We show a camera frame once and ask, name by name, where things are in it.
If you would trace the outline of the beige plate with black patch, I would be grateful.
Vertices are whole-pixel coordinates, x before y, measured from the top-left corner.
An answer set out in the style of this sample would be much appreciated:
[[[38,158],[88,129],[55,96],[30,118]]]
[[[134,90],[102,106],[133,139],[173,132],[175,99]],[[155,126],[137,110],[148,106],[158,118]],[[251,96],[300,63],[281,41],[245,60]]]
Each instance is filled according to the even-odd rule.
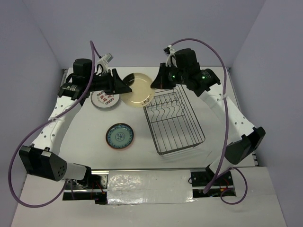
[[[143,73],[131,73],[122,80],[129,88],[130,93],[120,95],[121,100],[130,107],[144,107],[148,105],[155,95],[151,88],[152,79]]]

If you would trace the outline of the white plate red characters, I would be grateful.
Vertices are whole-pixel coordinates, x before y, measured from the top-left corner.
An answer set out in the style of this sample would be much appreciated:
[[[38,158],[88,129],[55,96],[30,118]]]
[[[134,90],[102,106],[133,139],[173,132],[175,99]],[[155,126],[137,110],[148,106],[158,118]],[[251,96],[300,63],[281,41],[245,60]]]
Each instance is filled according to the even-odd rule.
[[[114,109],[120,103],[120,95],[107,95],[103,90],[91,93],[92,105],[102,111]]]

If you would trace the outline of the grey wire dish rack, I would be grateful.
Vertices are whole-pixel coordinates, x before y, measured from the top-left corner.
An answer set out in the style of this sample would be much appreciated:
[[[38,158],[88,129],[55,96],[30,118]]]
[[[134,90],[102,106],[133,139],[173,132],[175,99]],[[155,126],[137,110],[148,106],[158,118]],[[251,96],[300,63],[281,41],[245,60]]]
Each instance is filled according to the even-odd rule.
[[[183,86],[156,90],[154,98],[143,110],[158,155],[194,148],[205,141]]]

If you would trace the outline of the blue green patterned plate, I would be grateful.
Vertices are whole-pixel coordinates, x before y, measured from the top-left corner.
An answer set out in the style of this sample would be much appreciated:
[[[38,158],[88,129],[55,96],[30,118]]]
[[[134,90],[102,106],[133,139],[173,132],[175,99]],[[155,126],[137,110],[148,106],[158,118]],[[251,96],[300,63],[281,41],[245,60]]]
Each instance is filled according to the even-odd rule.
[[[106,142],[113,149],[125,149],[132,144],[133,140],[134,131],[126,123],[114,124],[106,132]]]

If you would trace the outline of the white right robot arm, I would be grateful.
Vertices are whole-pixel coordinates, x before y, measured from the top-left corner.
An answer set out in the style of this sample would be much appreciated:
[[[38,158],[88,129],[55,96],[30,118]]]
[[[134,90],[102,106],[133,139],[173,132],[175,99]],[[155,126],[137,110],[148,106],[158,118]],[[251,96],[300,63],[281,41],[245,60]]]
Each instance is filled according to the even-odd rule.
[[[222,154],[206,168],[207,187],[211,187],[222,180],[224,172],[253,153],[266,132],[263,127],[251,123],[226,95],[226,81],[221,82],[213,70],[200,68],[194,50],[176,51],[169,45],[164,52],[167,60],[160,64],[151,88],[171,89],[185,85],[225,124]]]

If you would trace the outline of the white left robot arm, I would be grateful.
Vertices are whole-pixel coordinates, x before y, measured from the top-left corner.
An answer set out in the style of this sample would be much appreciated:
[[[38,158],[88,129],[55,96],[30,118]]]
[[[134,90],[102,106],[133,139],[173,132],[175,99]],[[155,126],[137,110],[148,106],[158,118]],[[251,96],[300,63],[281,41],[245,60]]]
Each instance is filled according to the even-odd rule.
[[[96,72],[92,72],[92,60],[75,60],[73,72],[59,88],[55,108],[48,123],[42,127],[30,146],[22,146],[18,152],[29,175],[53,181],[75,180],[83,189],[92,185],[90,167],[68,163],[59,157],[59,153],[72,120],[91,92],[103,90],[107,95],[117,95],[132,91],[120,79],[116,69],[108,68],[112,58],[110,53],[100,57]]]

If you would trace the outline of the silver tape sheet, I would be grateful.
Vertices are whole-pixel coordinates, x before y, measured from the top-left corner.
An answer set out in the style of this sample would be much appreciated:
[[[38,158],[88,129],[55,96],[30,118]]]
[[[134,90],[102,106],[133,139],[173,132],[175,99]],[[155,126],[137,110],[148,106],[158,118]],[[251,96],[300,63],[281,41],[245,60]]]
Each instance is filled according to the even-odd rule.
[[[176,204],[193,202],[189,170],[111,171],[109,205]]]

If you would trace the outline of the metal rail with mounts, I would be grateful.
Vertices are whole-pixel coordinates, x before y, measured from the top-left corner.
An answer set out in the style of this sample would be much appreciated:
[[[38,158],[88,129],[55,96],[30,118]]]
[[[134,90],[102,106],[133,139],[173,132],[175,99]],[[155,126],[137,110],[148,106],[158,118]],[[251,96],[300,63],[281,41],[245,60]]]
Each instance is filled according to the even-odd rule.
[[[93,175],[86,187],[77,182],[67,184],[63,200],[93,201],[100,205],[174,204],[236,195],[231,173],[216,180],[208,193],[204,193],[207,184],[205,171],[110,171]]]

